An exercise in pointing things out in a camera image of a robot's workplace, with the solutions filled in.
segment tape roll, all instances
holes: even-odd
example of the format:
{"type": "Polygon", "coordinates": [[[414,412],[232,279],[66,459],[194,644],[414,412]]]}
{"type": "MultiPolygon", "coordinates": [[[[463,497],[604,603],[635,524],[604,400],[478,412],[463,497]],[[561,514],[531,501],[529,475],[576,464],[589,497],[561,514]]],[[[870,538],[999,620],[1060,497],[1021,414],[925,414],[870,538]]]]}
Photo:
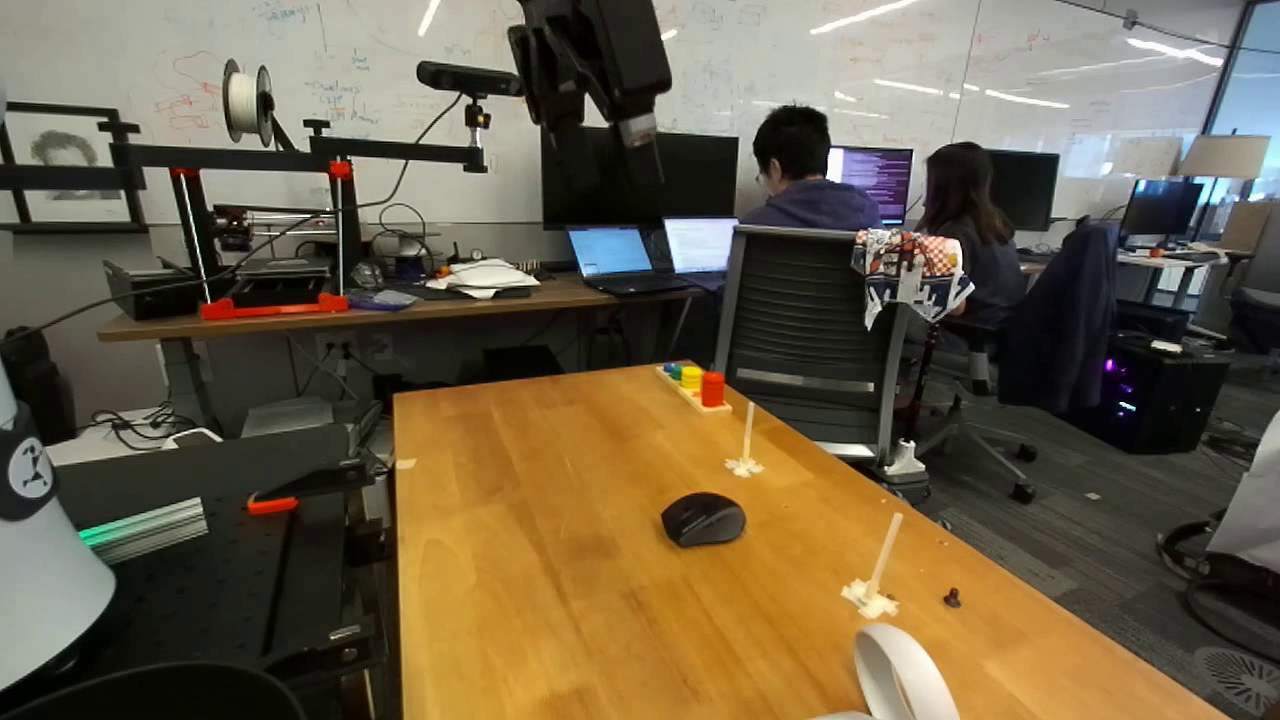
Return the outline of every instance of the tape roll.
{"type": "Polygon", "coordinates": [[[852,668],[875,720],[962,720],[943,672],[905,628],[858,633],[852,668]]]}
{"type": "Polygon", "coordinates": [[[272,148],[275,96],[268,68],[257,68],[253,75],[242,70],[236,59],[226,65],[226,122],[232,145],[242,145],[246,132],[262,137],[263,148],[272,148]]]}

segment person in blue shirt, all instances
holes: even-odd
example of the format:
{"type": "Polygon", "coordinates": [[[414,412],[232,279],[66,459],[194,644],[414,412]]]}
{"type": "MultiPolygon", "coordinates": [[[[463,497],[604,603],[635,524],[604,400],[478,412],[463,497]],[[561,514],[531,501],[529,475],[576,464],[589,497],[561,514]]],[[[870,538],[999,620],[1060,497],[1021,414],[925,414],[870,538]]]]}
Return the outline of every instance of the person in blue shirt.
{"type": "Polygon", "coordinates": [[[982,145],[943,145],[925,169],[921,230],[962,240],[964,277],[975,282],[943,329],[967,338],[972,393],[994,397],[989,348],[1024,296],[1012,225],[994,205],[994,160],[982,145]]]}
{"type": "Polygon", "coordinates": [[[770,198],[744,225],[791,226],[875,226],[875,198],[852,185],[829,181],[829,114],[783,105],[765,114],[752,141],[770,198]]]}

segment screen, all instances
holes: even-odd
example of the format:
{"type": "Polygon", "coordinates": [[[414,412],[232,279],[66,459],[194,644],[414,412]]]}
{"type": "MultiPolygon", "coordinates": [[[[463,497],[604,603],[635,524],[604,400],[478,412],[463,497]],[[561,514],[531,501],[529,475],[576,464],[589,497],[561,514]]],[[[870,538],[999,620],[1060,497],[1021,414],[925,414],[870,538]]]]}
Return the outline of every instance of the screen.
{"type": "Polygon", "coordinates": [[[1051,153],[997,153],[994,154],[994,198],[1012,226],[1049,230],[1058,154],[1051,153]]]}
{"type": "Polygon", "coordinates": [[[1206,185],[1161,177],[1135,181],[1119,226],[1134,235],[1185,235],[1206,185]]]}
{"type": "Polygon", "coordinates": [[[852,148],[829,153],[829,181],[852,185],[875,198],[879,226],[905,226],[912,197],[912,148],[852,148]]]}
{"type": "Polygon", "coordinates": [[[659,132],[624,148],[610,126],[546,132],[546,226],[735,213],[735,137],[659,132]]]}
{"type": "Polygon", "coordinates": [[[639,226],[567,226],[580,277],[654,270],[639,226]]]}
{"type": "Polygon", "coordinates": [[[734,216],[668,216],[668,252],[675,277],[684,270],[729,270],[734,216]]]}

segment laptop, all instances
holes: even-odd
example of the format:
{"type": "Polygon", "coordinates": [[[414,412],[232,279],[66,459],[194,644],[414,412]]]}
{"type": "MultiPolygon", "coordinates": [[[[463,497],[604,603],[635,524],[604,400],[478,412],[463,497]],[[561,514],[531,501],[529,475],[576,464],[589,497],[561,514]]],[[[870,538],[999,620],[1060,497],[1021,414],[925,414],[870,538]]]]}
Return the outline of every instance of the laptop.
{"type": "Polygon", "coordinates": [[[682,291],[688,279],[657,270],[639,226],[567,226],[576,270],[614,296],[682,291]]]}
{"type": "Polygon", "coordinates": [[[666,235],[674,252],[674,270],[696,282],[724,282],[734,230],[734,216],[668,216],[666,235]]]}

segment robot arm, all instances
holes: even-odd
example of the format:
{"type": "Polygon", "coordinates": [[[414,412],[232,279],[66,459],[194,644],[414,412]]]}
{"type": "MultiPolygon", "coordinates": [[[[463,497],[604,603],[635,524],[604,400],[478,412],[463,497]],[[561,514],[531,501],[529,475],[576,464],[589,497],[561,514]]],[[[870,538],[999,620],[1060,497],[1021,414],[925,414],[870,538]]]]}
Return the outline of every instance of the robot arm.
{"type": "Polygon", "coordinates": [[[526,25],[509,42],[526,101],[550,132],[585,120],[585,96],[624,145],[657,137],[654,105],[674,86],[654,0],[522,0],[526,25]]]}

